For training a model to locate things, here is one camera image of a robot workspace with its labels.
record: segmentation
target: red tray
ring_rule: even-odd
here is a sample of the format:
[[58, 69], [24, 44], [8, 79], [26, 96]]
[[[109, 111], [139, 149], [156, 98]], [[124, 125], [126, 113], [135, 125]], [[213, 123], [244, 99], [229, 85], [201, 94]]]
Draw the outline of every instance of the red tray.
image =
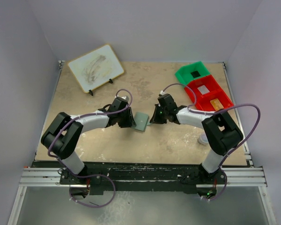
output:
[[[193, 80], [189, 82], [187, 86], [195, 92], [197, 97], [196, 107], [199, 110], [215, 111], [210, 101], [216, 98], [221, 102], [225, 109], [233, 106], [233, 103], [229, 97], [215, 81], [212, 75]], [[190, 97], [191, 101], [194, 102], [194, 96], [192, 92], [187, 87], [185, 87], [184, 90]]]

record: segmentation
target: gray floor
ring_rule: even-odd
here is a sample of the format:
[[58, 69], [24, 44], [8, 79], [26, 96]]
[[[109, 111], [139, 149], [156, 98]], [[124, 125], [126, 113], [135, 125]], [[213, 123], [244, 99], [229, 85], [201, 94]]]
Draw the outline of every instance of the gray floor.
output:
[[[89, 196], [108, 201], [111, 192]], [[214, 202], [177, 192], [117, 192], [91, 209], [69, 201], [66, 187], [29, 187], [17, 225], [267, 225], [257, 187], [229, 187]]]

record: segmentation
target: robotic arm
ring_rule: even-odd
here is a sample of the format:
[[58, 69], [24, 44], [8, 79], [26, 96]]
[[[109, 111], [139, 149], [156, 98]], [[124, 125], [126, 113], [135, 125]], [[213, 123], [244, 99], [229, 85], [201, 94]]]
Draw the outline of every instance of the robotic arm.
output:
[[177, 107], [170, 94], [160, 95], [158, 102], [150, 123], [165, 124], [169, 121], [204, 129], [211, 147], [206, 159], [199, 165], [205, 176], [215, 174], [228, 151], [236, 147], [244, 137], [228, 112], [216, 115], [208, 115], [210, 112], [198, 114], [197, 110], [190, 112], [185, 105]]
[[[98, 109], [92, 113], [92, 115], [74, 121], [67, 128], [66, 133], [61, 134], [58, 137], [57, 141], [52, 147], [52, 152], [58, 156], [61, 162], [74, 174], [79, 176], [87, 175], [87, 167], [74, 151], [79, 136], [84, 132], [96, 128], [107, 128], [115, 125], [116, 123], [118, 123], [120, 128], [130, 128], [135, 126], [131, 107], [128, 107], [126, 110], [116, 114], [108, 114], [124, 109], [128, 105], [128, 101], [128, 96], [116, 97], [112, 104], [107, 105], [109, 106], [107, 110], [105, 108]], [[46, 148], [49, 148], [58, 132], [75, 117], [77, 116], [71, 116], [64, 112], [60, 112], [45, 131], [41, 138], [41, 143]]]

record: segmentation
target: table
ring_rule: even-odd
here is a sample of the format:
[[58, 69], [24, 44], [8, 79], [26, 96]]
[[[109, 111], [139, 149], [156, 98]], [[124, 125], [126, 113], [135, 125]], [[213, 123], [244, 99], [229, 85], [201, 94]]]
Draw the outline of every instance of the table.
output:
[[[82, 92], [67, 65], [63, 67], [59, 82], [44, 125], [45, 131], [59, 112], [70, 115], [91, 113], [112, 103], [115, 93], [126, 88], [133, 94], [133, 114], [147, 113], [152, 116], [158, 94], [171, 83], [177, 83], [174, 73], [188, 63], [174, 62], [122, 62], [125, 73], [94, 90], [94, 96]], [[221, 63], [205, 64], [215, 80], [230, 96]], [[189, 105], [188, 95], [181, 86], [167, 89], [177, 105]], [[237, 121], [234, 111], [229, 112]], [[145, 132], [132, 128], [120, 129], [118, 125], [96, 129], [81, 135], [76, 152], [82, 161], [200, 164], [210, 147], [197, 142], [203, 130], [189, 125], [168, 123], [153, 124]], [[47, 156], [47, 149], [39, 144], [35, 160], [55, 160]], [[244, 146], [236, 150], [224, 165], [247, 165]]]

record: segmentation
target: yellow object in red bin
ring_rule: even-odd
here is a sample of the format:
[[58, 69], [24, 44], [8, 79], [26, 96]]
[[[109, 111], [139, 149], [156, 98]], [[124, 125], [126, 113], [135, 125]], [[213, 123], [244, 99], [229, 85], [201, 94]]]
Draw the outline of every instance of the yellow object in red bin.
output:
[[213, 99], [210, 101], [212, 107], [216, 110], [216, 111], [219, 111], [220, 109], [223, 109], [224, 106], [221, 104], [220, 100], [219, 99]]

